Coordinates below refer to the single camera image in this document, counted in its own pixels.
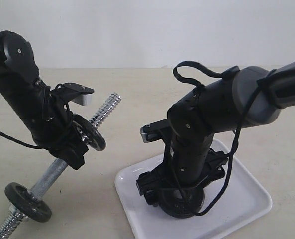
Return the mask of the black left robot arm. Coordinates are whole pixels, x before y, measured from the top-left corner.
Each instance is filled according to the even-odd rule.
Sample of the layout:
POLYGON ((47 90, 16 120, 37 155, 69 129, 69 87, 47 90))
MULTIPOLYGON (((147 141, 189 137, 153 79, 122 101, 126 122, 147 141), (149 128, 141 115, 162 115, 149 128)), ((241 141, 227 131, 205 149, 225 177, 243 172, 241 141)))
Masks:
POLYGON ((11 31, 0 32, 0 93, 32 135, 35 144, 75 170, 84 163, 88 147, 73 124, 68 103, 94 93, 76 83, 51 89, 39 76, 28 41, 11 31))

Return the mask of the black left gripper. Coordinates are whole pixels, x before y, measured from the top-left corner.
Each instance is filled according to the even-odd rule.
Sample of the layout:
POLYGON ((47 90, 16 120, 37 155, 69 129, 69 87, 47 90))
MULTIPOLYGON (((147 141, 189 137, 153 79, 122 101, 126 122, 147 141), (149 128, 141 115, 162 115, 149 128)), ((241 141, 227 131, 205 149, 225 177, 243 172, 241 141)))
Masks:
POLYGON ((74 170, 84 164, 84 154, 89 150, 81 141, 73 124, 73 113, 64 111, 65 119, 56 117, 50 121, 42 121, 32 131, 32 139, 37 146, 46 149, 52 156, 64 160, 74 170))

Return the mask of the black and grey right robot arm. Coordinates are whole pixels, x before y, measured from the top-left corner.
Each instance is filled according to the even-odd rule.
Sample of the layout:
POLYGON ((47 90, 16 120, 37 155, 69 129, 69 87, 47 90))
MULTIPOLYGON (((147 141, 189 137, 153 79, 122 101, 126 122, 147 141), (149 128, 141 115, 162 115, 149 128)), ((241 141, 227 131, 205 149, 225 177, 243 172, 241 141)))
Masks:
POLYGON ((222 73, 194 61, 193 67, 215 82, 204 85, 173 70, 175 78, 193 89, 174 103, 165 119, 141 128, 145 143, 164 142, 164 157, 155 169, 138 176, 136 185, 146 203, 177 214, 197 214, 204 190, 212 182, 228 179, 237 142, 229 153, 211 147, 215 134, 232 131, 239 138, 243 128, 274 122, 284 108, 295 106, 295 62, 278 69, 237 66, 222 73))

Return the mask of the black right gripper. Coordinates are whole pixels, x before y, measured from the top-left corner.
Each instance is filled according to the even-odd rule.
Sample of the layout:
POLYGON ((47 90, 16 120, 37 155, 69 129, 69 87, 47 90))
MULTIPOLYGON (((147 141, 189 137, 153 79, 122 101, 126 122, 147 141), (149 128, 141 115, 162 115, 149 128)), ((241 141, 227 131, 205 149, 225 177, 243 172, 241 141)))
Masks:
POLYGON ((138 192, 144 197, 146 203, 152 206, 159 206, 158 193, 166 190, 179 190, 182 198, 187 202, 184 190, 202 187, 205 189, 210 183, 223 178, 226 174, 223 166, 227 163, 227 156, 223 151, 209 150, 204 161, 200 176, 193 182, 183 182, 180 173, 187 173, 187 168, 174 168, 172 156, 164 156, 156 168, 140 174, 136 180, 138 192))

